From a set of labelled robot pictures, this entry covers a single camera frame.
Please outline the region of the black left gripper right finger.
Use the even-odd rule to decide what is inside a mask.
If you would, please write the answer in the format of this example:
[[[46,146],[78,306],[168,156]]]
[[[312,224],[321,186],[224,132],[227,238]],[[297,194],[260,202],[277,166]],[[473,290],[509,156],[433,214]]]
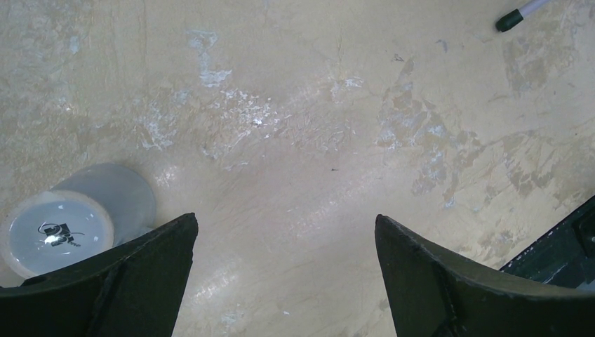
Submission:
[[[593,336],[594,293],[492,269],[375,219],[375,245],[398,336]]]

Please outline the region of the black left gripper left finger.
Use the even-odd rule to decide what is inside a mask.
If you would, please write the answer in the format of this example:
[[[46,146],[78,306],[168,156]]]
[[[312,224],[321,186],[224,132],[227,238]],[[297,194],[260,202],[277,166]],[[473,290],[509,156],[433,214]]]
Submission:
[[[199,226],[186,213],[143,236],[1,290],[2,336],[170,336]]]

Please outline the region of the grey white mug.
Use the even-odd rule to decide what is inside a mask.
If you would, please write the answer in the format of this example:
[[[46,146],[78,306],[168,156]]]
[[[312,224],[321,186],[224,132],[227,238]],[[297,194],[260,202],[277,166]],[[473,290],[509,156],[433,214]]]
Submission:
[[[154,193],[140,174],[95,164],[13,209],[1,225],[1,256],[21,277],[36,277],[142,236],[155,215]]]

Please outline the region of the lilac music stand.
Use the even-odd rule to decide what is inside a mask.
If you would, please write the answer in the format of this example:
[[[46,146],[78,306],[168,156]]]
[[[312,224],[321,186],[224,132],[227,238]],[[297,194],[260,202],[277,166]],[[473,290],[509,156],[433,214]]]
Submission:
[[[531,13],[541,8],[545,4],[548,4],[550,0],[531,0],[523,6],[514,9],[508,14],[502,16],[495,23],[495,28],[498,32],[508,32],[520,22],[522,22]]]

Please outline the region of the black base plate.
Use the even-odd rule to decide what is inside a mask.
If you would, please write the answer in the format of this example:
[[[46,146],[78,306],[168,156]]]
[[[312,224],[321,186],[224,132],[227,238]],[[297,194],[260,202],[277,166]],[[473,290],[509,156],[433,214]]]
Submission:
[[[535,240],[502,272],[543,284],[594,290],[594,198]]]

